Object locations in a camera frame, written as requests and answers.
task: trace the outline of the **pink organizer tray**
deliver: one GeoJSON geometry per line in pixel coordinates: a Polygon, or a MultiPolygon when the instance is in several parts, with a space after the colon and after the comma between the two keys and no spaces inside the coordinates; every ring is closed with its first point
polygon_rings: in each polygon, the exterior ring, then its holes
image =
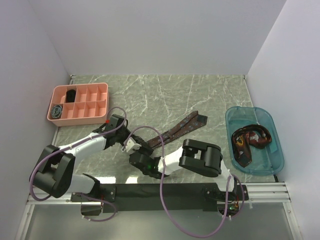
{"type": "Polygon", "coordinates": [[[106,122],[109,106],[108,84],[61,85],[54,88],[47,119],[55,125],[72,126],[83,124],[102,124],[106,122]],[[66,93],[75,90],[74,102],[66,102],[66,93]],[[51,110],[62,106],[62,114],[54,119],[51,110]]]}

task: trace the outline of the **green marble tabletop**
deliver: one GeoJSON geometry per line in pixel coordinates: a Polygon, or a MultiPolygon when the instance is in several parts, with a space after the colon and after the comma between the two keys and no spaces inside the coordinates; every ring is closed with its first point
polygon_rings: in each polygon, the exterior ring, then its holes
{"type": "MultiPolygon", "coordinates": [[[[243,173],[232,165],[228,147],[225,113],[232,106],[252,107],[243,75],[77,75],[72,84],[107,83],[109,108],[126,110],[128,128],[147,125],[165,132],[192,111],[208,116],[207,125],[190,132],[165,146],[165,154],[177,150],[184,139],[194,139],[221,147],[223,160],[232,174],[242,182],[274,182],[272,175],[257,176],[243,173]]],[[[122,115],[120,110],[114,113],[122,115]]],[[[100,124],[60,127],[55,145],[70,144],[87,136],[100,124]]],[[[145,141],[156,136],[151,129],[140,129],[135,134],[145,141]]],[[[160,156],[160,148],[154,156],[160,156]]],[[[76,169],[97,177],[102,183],[159,183],[158,179],[143,175],[129,164],[129,156],[116,144],[84,159],[76,169]]],[[[213,179],[186,169],[180,169],[165,183],[209,183],[213,179]]]]}

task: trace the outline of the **white wall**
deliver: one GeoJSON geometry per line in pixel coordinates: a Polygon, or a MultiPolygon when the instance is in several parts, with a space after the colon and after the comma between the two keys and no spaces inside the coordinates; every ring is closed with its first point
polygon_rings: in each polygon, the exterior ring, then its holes
{"type": "Polygon", "coordinates": [[[71,74],[247,74],[285,0],[29,0],[71,74]]]}
{"type": "Polygon", "coordinates": [[[305,240],[319,239],[320,1],[287,0],[249,73],[253,104],[273,116],[305,240]]]}
{"type": "Polygon", "coordinates": [[[46,120],[53,88],[69,77],[29,2],[0,2],[0,239],[11,240],[30,173],[55,131],[46,120]]]}

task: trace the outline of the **teal plastic bin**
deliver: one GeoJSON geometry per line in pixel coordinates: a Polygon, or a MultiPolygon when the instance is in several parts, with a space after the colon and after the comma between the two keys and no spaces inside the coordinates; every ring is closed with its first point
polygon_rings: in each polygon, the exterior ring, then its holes
{"type": "Polygon", "coordinates": [[[267,111],[259,107],[233,106],[226,111],[225,122],[232,164],[237,169],[246,174],[273,175],[284,168],[285,160],[276,126],[267,111]],[[236,130],[250,124],[259,124],[267,128],[272,136],[272,142],[263,149],[250,146],[252,162],[248,166],[242,167],[235,160],[231,136],[236,130]]]}

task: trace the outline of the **marble table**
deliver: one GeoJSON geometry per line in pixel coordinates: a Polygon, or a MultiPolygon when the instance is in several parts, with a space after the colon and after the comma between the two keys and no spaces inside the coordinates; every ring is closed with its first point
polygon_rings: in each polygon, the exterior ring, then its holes
{"type": "MultiPolygon", "coordinates": [[[[225,113],[232,106],[252,107],[243,75],[76,75],[72,84],[107,83],[109,108],[120,106],[127,112],[128,128],[141,125],[155,127],[160,132],[172,128],[192,111],[208,116],[207,125],[190,132],[165,146],[165,154],[178,149],[186,138],[216,144],[221,147],[223,160],[230,172],[242,182],[274,182],[274,176],[245,174],[231,163],[225,113]]],[[[87,136],[99,125],[60,127],[54,144],[61,146],[87,136]]],[[[136,132],[145,141],[156,136],[151,129],[136,132]]],[[[161,149],[154,151],[160,156],[161,149]]],[[[121,152],[120,144],[84,159],[76,169],[97,177],[102,183],[159,183],[158,179],[143,175],[129,164],[129,157],[121,152]]],[[[165,178],[165,183],[209,183],[213,179],[186,169],[165,178]]]]}

